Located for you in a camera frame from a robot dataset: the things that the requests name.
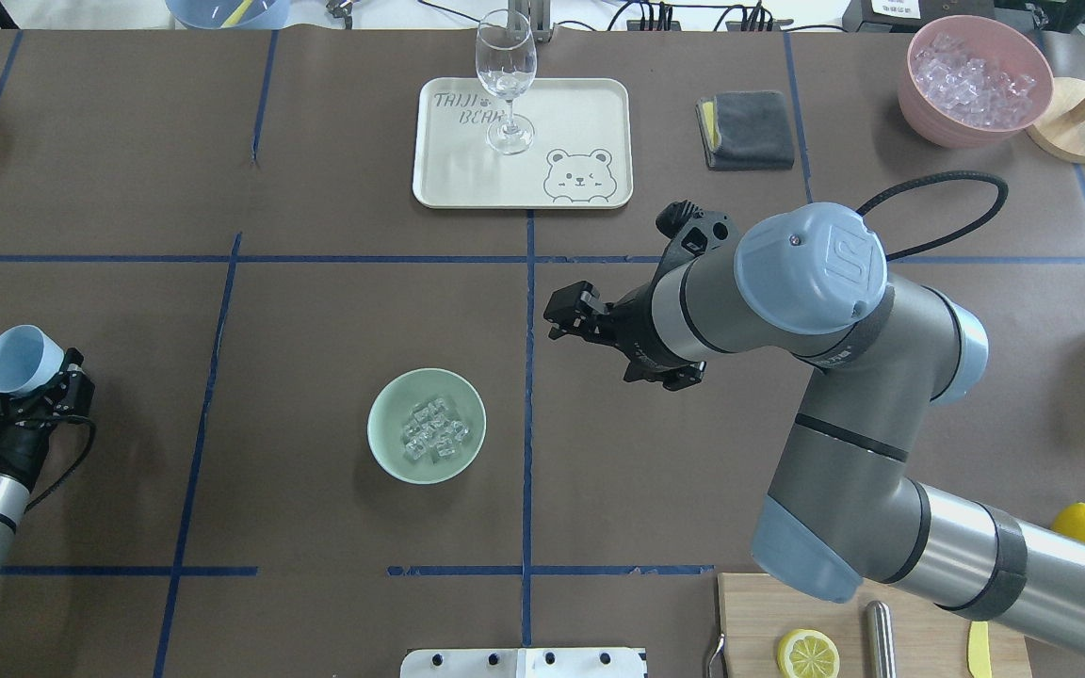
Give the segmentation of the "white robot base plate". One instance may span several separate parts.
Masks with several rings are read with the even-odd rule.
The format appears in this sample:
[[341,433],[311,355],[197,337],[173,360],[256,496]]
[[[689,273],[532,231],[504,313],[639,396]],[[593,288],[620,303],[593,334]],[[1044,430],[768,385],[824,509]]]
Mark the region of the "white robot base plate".
[[418,649],[400,677],[647,677],[646,652],[629,647]]

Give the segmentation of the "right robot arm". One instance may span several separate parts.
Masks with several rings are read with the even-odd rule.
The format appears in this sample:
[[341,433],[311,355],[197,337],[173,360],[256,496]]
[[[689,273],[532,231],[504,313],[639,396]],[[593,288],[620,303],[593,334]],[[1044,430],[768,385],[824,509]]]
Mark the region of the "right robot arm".
[[620,350],[625,381],[685,389],[710,359],[778,347],[813,373],[751,538],[767,574],[845,604],[882,583],[973,622],[1085,655],[1085,543],[907,477],[923,415],[973,389],[990,340],[937,289],[888,271],[857,212],[814,202],[738,231],[677,202],[668,248],[616,303],[577,282],[551,338]]

